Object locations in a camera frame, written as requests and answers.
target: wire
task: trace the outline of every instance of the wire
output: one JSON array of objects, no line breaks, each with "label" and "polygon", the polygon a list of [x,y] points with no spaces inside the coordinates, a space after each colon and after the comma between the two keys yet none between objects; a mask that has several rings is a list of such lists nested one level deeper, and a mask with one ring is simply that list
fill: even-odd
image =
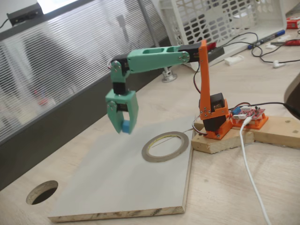
[{"label": "wire", "polygon": [[197,91],[199,92],[199,94],[201,94],[201,91],[200,91],[199,88],[197,87],[196,80],[195,80],[196,74],[199,72],[199,69],[200,69],[200,62],[199,62],[198,69],[196,70],[196,72],[195,72],[195,74],[194,74],[193,80],[194,80],[195,88],[197,89]]},{"label": "wire", "polygon": [[[298,40],[300,40],[300,39],[292,39],[292,40],[288,40],[288,41],[298,41]],[[280,45],[277,49],[275,49],[275,50],[273,50],[273,51],[271,51],[271,52],[265,53],[265,54],[263,54],[263,50],[262,50],[262,48],[261,48],[260,46],[255,45],[255,44],[253,44],[253,43],[245,42],[245,41],[233,42],[233,43],[224,45],[223,47],[227,47],[227,46],[229,46],[229,45],[233,45],[233,44],[237,44],[237,43],[243,43],[243,44],[252,45],[253,48],[252,48],[251,54],[252,54],[254,57],[259,57],[263,62],[266,62],[266,63],[273,63],[273,61],[266,61],[266,60],[263,59],[263,56],[265,56],[265,55],[267,55],[267,54],[270,54],[270,53],[273,53],[273,52],[277,51],[279,48],[281,48],[282,46],[285,45],[285,43],[284,43],[284,44]],[[259,49],[261,50],[260,55],[254,55],[253,51],[254,51],[255,48],[259,48]],[[300,61],[300,60],[280,61],[279,63],[298,62],[298,61]]]},{"label": "wire", "polygon": [[198,119],[198,118],[200,118],[200,116],[197,116],[197,118],[193,121],[193,123],[192,123],[192,127],[193,127],[193,129],[198,133],[198,134],[200,134],[200,135],[207,135],[206,133],[202,133],[202,132],[200,132],[199,130],[197,130],[197,128],[195,128],[195,121]]},{"label": "wire", "polygon": [[270,104],[279,104],[279,105],[283,105],[285,108],[287,108],[289,111],[291,111],[292,113],[294,113],[295,115],[297,115],[297,117],[300,117],[300,111],[296,108],[294,108],[293,106],[287,104],[287,103],[282,103],[282,102],[265,102],[265,103],[259,103],[259,104],[252,104],[252,105],[248,105],[248,106],[258,106],[258,105],[270,105]]},{"label": "wire", "polygon": [[243,122],[241,128],[240,128],[240,143],[241,143],[241,146],[242,146],[242,152],[243,152],[243,157],[244,157],[245,167],[246,167],[248,176],[249,176],[249,178],[250,178],[251,184],[252,184],[252,186],[253,186],[253,189],[254,189],[254,191],[255,191],[255,194],[256,194],[256,196],[257,196],[258,202],[259,202],[259,204],[260,204],[260,206],[261,206],[261,208],[262,208],[262,214],[263,214],[263,217],[264,217],[264,219],[266,220],[266,223],[267,223],[268,225],[271,225],[271,221],[270,221],[270,219],[269,219],[269,217],[268,217],[268,214],[267,214],[267,212],[266,212],[266,208],[265,208],[264,205],[263,205],[262,198],[261,198],[261,196],[259,195],[259,192],[258,192],[258,190],[257,190],[257,188],[256,188],[256,185],[255,185],[254,180],[253,180],[253,178],[252,178],[251,172],[250,172],[250,170],[249,170],[248,163],[247,163],[247,158],[246,158],[246,153],[245,153],[245,145],[244,145],[244,140],[243,140],[242,132],[243,132],[244,127],[245,127],[251,120],[252,120],[252,117],[247,117],[247,118],[245,119],[245,121]]},{"label": "wire", "polygon": [[0,26],[0,29],[4,26],[4,24],[8,21],[8,19],[6,19],[3,24]]},{"label": "wire", "polygon": [[254,34],[254,35],[256,35],[256,40],[257,40],[257,42],[258,42],[258,35],[257,35],[256,33],[253,33],[253,32],[246,32],[246,33],[239,34],[239,35],[235,36],[235,37],[232,38],[230,41],[226,42],[225,44],[223,44],[223,45],[220,46],[220,47],[224,47],[225,45],[227,45],[228,43],[230,43],[230,42],[233,41],[234,39],[236,39],[236,38],[238,38],[238,37],[240,37],[240,36],[242,36],[242,35],[245,35],[245,34]]}]

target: white connector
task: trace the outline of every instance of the white connector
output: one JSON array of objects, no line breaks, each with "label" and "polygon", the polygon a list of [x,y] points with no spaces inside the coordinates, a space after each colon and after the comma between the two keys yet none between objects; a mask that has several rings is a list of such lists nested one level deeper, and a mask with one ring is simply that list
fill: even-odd
[{"label": "white connector", "polygon": [[248,123],[250,123],[250,121],[252,120],[252,117],[251,116],[248,116],[244,122],[243,122],[243,125],[247,125]]},{"label": "white connector", "polygon": [[275,60],[273,62],[273,68],[279,68],[279,67],[283,67],[283,66],[285,66],[285,63],[279,63],[278,60]]},{"label": "white connector", "polygon": [[229,66],[237,64],[239,62],[242,62],[243,60],[244,60],[244,56],[242,56],[242,55],[237,55],[237,56],[228,57],[228,58],[224,59],[225,64],[227,64]]},{"label": "white connector", "polygon": [[278,42],[284,42],[291,39],[291,35],[284,35],[283,37],[278,38]]},{"label": "white connector", "polygon": [[275,49],[275,45],[271,45],[271,43],[266,44],[266,49]]},{"label": "white connector", "polygon": [[245,118],[247,118],[246,114],[238,114],[238,115],[233,115],[232,118],[234,118],[235,120],[244,120]]}]

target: desk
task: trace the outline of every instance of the desk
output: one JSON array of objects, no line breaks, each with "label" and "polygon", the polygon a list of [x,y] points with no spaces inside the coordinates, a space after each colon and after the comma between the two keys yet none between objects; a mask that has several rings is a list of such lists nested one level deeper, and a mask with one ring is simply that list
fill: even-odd
[{"label": "desk", "polygon": [[[289,31],[292,38],[296,31]],[[298,47],[282,47],[266,59],[298,59]],[[252,104],[283,101],[285,89],[300,72],[300,62],[273,69],[250,51],[245,60],[232,67],[220,62],[210,68],[211,94],[222,92],[229,107],[240,102]],[[186,115],[198,114],[199,94],[193,86],[194,72],[186,66],[174,68],[177,80],[162,83],[158,77],[137,93],[140,106],[137,127]],[[197,75],[200,86],[200,74]],[[288,116],[281,105],[266,105],[268,115]],[[1,225],[49,225],[54,203],[98,136],[114,132],[107,116],[97,121],[55,153],[40,162],[0,192]],[[274,225],[300,224],[300,151],[254,143],[246,147],[250,170]],[[46,201],[28,205],[28,193],[39,184],[56,180],[57,191]],[[263,215],[250,184],[240,148],[217,154],[194,151],[187,209],[184,214],[109,219],[68,223],[68,225],[264,225]]]}]

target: red circuit board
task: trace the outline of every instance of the red circuit board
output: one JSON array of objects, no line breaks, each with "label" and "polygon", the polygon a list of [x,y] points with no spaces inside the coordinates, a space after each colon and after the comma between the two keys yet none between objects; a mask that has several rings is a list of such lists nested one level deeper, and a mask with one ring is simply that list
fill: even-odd
[{"label": "red circuit board", "polygon": [[239,114],[246,114],[247,117],[251,116],[253,120],[257,120],[264,113],[265,109],[241,108]]}]

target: pen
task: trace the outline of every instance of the pen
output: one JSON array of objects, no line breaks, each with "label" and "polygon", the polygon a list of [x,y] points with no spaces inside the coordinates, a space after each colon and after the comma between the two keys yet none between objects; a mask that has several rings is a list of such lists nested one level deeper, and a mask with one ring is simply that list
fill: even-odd
[{"label": "pen", "polygon": [[[281,30],[281,31],[279,31],[279,32],[276,32],[275,34],[272,34],[272,35],[270,35],[270,36],[267,36],[267,37],[265,37],[265,38],[259,40],[258,42],[254,42],[253,44],[254,44],[254,45],[261,45],[261,44],[263,44],[263,43],[266,43],[266,42],[268,42],[268,41],[271,41],[271,40],[273,40],[273,39],[275,39],[275,38],[277,38],[277,37],[279,37],[279,36],[281,36],[281,35],[284,35],[284,34],[285,34],[285,30]],[[249,49],[249,50],[252,49],[252,48],[253,48],[252,45],[248,45],[248,49]]]}]

